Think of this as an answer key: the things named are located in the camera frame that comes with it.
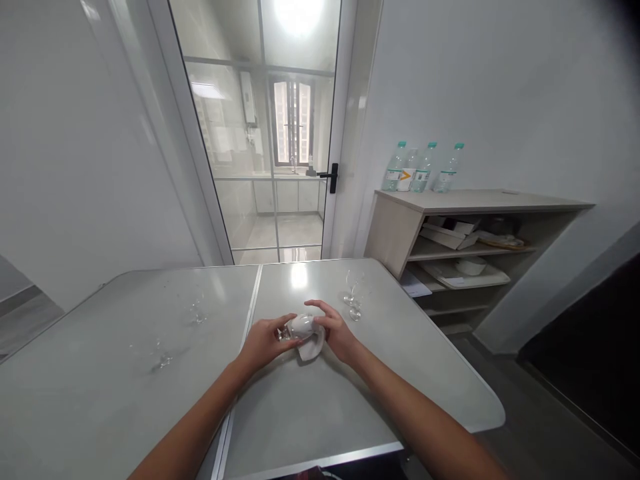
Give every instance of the bottle label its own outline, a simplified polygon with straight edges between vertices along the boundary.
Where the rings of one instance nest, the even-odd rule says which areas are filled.
[[[400,181],[398,182],[398,191],[409,191],[414,174],[415,169],[402,169],[402,175],[400,175]]]
[[[387,175],[385,176],[385,178],[387,180],[400,180],[401,173],[402,170],[387,169]]]
[[[438,180],[440,180],[440,182],[442,183],[449,183],[450,181],[453,181],[454,175],[455,175],[455,172],[442,170],[440,172],[440,176],[438,177]]]
[[[415,181],[428,181],[430,173],[431,173],[430,170],[416,170],[415,171],[414,180]]]

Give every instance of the black door handle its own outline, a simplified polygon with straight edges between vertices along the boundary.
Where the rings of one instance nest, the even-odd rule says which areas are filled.
[[[338,183],[338,164],[331,164],[331,173],[329,172],[318,172],[318,177],[320,178],[330,178],[329,182],[329,193],[335,193],[335,186]]]

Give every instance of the table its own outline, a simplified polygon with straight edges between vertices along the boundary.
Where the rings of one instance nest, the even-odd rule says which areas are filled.
[[[364,272],[375,293],[357,323],[342,302],[349,269]],[[320,314],[303,302],[323,299],[380,360],[468,431],[504,423],[494,392],[378,261],[264,265],[261,276],[253,321],[284,312]],[[225,479],[274,478],[401,450],[399,439],[366,386],[330,349],[308,365],[288,352],[240,396],[221,473]]]
[[[8,358],[0,478],[126,478],[238,354],[258,270],[126,273]]]
[[[309,298],[348,319],[341,293],[349,269],[364,272],[375,292],[363,320],[347,320],[356,337],[467,430],[502,425],[492,390],[376,260],[132,272],[0,365],[0,452],[8,457],[0,477],[126,478],[234,358],[250,323],[317,312],[303,305]],[[201,314],[207,320],[192,325]],[[150,373],[139,345],[155,344],[157,333],[174,358]],[[156,362],[158,352],[151,356]],[[328,348],[307,365],[288,352],[267,366],[218,438],[200,479],[266,479],[403,448]]]

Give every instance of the forearm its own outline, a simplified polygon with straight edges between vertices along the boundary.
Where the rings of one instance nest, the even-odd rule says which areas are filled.
[[[348,364],[378,398],[429,472],[440,480],[505,478],[456,420],[358,343]]]
[[[251,374],[250,368],[237,359],[228,364],[202,398],[134,470],[130,480],[195,478],[220,421]]]

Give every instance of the water bottle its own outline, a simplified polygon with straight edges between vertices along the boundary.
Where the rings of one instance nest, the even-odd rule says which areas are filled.
[[[433,191],[437,193],[446,193],[451,190],[451,184],[453,182],[453,176],[458,171],[458,162],[460,162],[460,155],[462,154],[462,148],[464,143],[456,143],[453,148],[453,156],[449,158],[449,161],[445,164],[445,167],[440,170],[438,180],[436,180],[433,186]]]
[[[400,174],[400,180],[398,180],[398,191],[409,191],[419,162],[420,155],[418,154],[418,149],[409,150],[407,158],[402,163],[402,173]]]
[[[398,190],[398,180],[400,180],[400,174],[402,173],[402,164],[405,158],[406,146],[407,142],[398,142],[398,148],[396,148],[391,160],[389,160],[389,164],[387,165],[385,180],[382,182],[382,190]]]
[[[422,154],[418,167],[415,171],[415,176],[411,182],[411,191],[416,193],[422,193],[429,181],[429,175],[431,174],[431,164],[433,162],[433,155],[435,153],[435,146],[437,142],[429,142],[427,149]]]

